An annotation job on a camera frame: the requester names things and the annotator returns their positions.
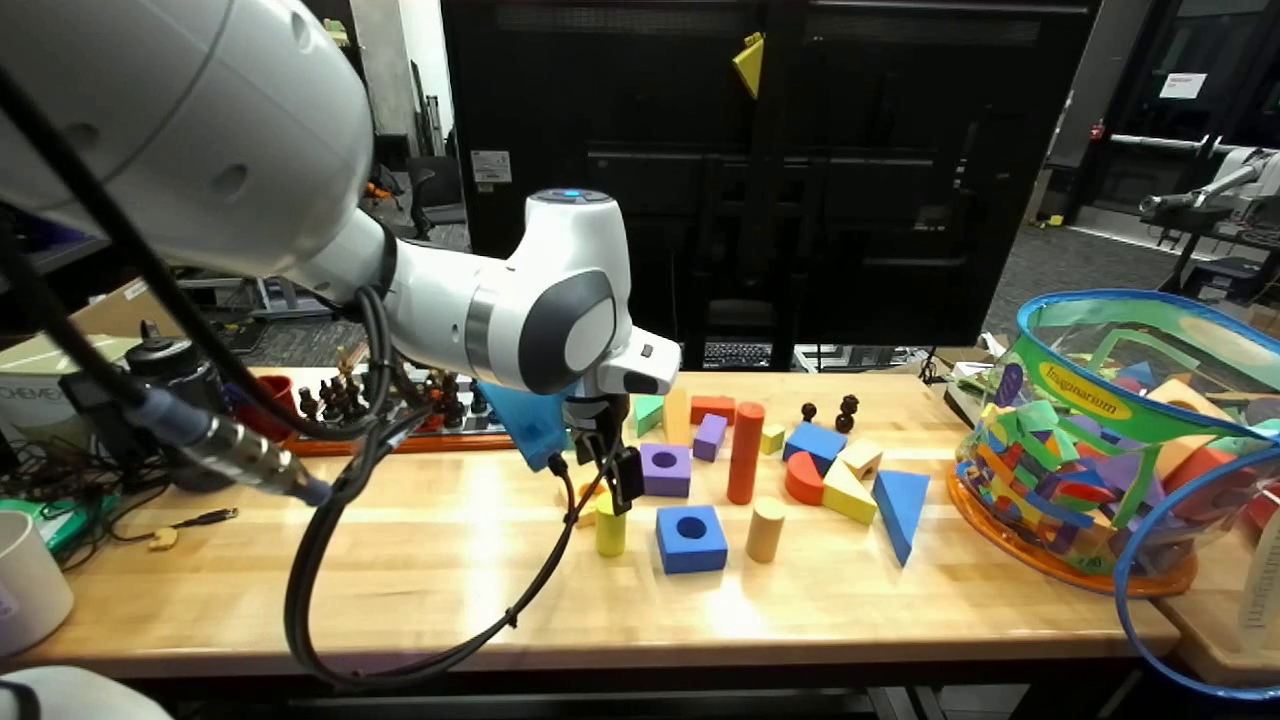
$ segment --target wooden tabletop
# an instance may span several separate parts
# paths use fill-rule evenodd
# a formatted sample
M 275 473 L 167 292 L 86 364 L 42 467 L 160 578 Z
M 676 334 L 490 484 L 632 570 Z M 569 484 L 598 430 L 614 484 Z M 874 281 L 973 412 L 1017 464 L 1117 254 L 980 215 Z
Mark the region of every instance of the wooden tabletop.
M 1280 621 L 1270 631 L 1242 634 L 1242 598 L 1252 564 L 1244 530 L 1216 530 L 1195 545 L 1195 584 L 1162 598 L 1183 628 L 1178 656 L 1208 683 L 1280 683 Z
M 1050 578 L 983 536 L 944 495 L 940 474 L 966 422 L 915 376 L 679 376 L 684 392 L 760 399 L 773 421 L 802 404 L 831 422 L 862 396 L 856 439 L 886 467 L 929 473 L 929 508 L 908 567 L 881 519 L 862 528 L 826 508 L 789 504 L 773 564 L 746 557 L 747 508 L 726 500 L 730 453 L 698 464 L 694 500 L 719 508 L 730 567 L 664 577 L 655 508 L 630 512 L 630 552 L 598 557 L 575 528 L 563 567 L 467 668 L 746 668 L 746 665 L 915 665 L 915 661 L 1093 661 L 1129 656 L 1107 597 Z M 755 495 L 784 495 L 779 458 L 760 458 Z M 188 528 L 175 549 L 106 545 L 73 570 L 76 611 L 26 661 L 63 661 L 112 677 L 289 677 L 279 609 L 309 508 L 244 486 L 166 495 L 132 530 L 207 508 L 239 508 L 222 528 Z M 385 665 L 450 646 L 495 621 L 539 567 L 562 528 L 562 484 L 516 453 L 394 454 L 348 512 L 318 590 L 318 634 L 344 665 Z M 1173 646 L 1178 628 L 1135 604 L 1135 628 Z

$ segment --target blue block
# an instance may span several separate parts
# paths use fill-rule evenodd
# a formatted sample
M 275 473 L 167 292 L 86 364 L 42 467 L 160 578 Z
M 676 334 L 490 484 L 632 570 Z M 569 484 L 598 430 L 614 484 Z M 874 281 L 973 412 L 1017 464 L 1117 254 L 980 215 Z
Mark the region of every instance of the blue block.
M 719 516 L 711 504 L 676 504 L 655 512 L 655 549 L 664 570 L 718 570 L 730 558 Z
M 843 437 L 842 430 L 830 430 L 820 422 L 797 422 L 789 443 L 784 443 L 784 458 L 797 454 L 797 453 L 807 453 L 815 458 L 815 473 L 830 474 L 830 467 L 838 464 L 838 454 L 843 453 Z
M 881 504 L 886 530 L 889 530 L 889 545 L 891 545 L 896 558 L 908 564 L 912 536 L 915 536 L 915 523 L 920 523 L 920 508 L 926 508 L 926 495 L 929 495 L 929 474 L 920 474 L 920 473 L 881 473 L 874 495 Z

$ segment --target computer monitor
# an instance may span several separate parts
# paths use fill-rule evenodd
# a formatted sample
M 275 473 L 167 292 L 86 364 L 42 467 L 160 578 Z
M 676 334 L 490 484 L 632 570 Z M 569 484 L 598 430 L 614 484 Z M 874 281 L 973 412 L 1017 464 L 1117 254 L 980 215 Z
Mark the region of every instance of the computer monitor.
M 622 200 L 632 314 L 684 341 L 969 342 L 1088 0 L 445 0 L 474 249 L 524 194 Z M 733 55 L 763 32 L 760 96 Z

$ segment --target plastic container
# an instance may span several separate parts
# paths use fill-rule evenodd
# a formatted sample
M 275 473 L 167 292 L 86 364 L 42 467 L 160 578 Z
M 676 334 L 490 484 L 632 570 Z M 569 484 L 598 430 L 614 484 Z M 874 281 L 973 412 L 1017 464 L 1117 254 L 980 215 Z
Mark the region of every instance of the plastic container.
M 1114 590 L 1125 541 L 1170 490 L 1280 430 L 1280 342 L 1183 297 L 1038 297 L 998 372 L 951 500 L 1013 557 L 1098 590 Z M 1183 590 L 1195 530 L 1236 519 L 1270 473 L 1183 500 L 1129 590 Z

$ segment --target electronic equipment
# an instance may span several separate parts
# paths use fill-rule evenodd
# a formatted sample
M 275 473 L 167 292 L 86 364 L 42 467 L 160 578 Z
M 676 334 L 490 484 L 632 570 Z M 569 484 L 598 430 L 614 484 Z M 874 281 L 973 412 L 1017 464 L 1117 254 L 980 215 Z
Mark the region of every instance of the electronic equipment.
M 474 249 L 622 200 L 642 324 L 973 342 L 1093 21 L 1061 2 L 445 0 Z M 760 101 L 733 55 L 763 32 Z

